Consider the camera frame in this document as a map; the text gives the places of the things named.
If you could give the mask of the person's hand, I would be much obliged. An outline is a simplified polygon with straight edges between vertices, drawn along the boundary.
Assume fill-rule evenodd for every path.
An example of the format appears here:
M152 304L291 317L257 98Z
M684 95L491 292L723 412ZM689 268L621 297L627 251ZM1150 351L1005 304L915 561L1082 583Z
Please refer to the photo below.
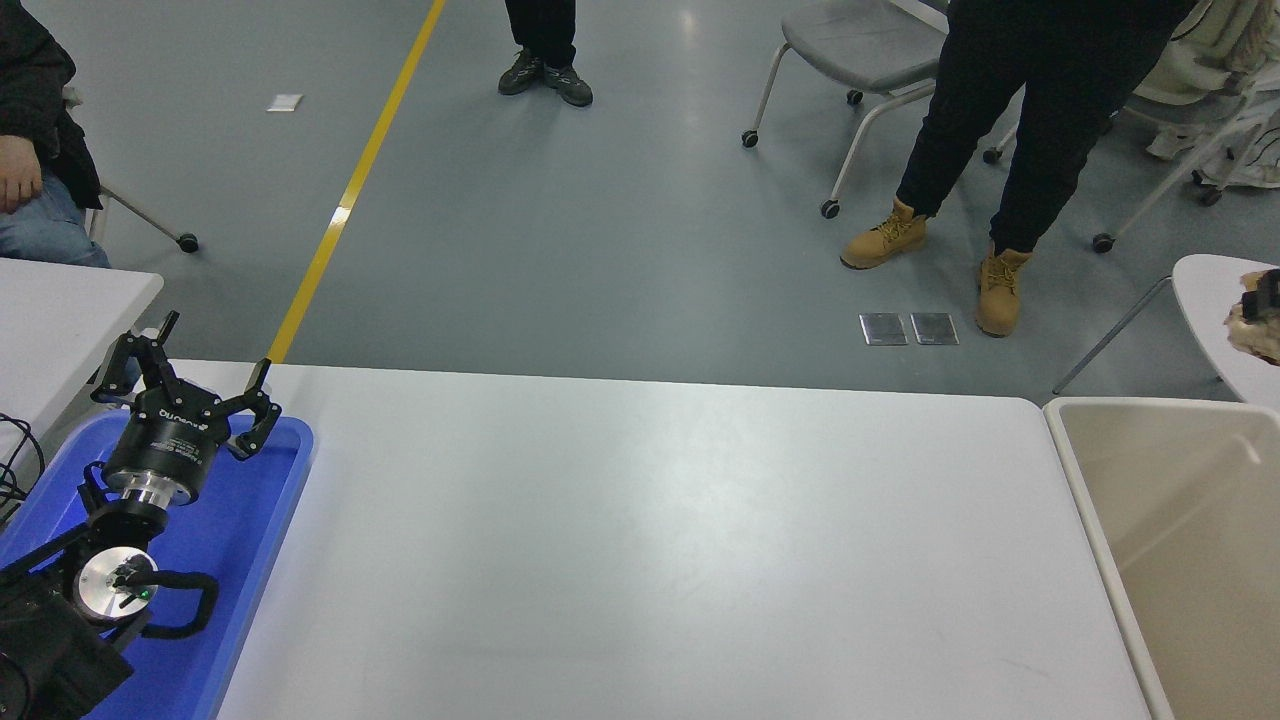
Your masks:
M14 214L44 191L44 174L35 143L26 137L3 135L1 213Z

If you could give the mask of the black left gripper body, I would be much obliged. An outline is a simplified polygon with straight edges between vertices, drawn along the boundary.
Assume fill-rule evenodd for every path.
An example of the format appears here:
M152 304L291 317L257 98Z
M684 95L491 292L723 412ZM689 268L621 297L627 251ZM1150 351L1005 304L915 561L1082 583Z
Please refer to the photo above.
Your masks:
M108 487L122 489L127 477L150 471L183 489L204 488L219 446L230 436L227 418L212 413L220 402L198 386L183 386L175 400L163 387L138 393L102 468Z

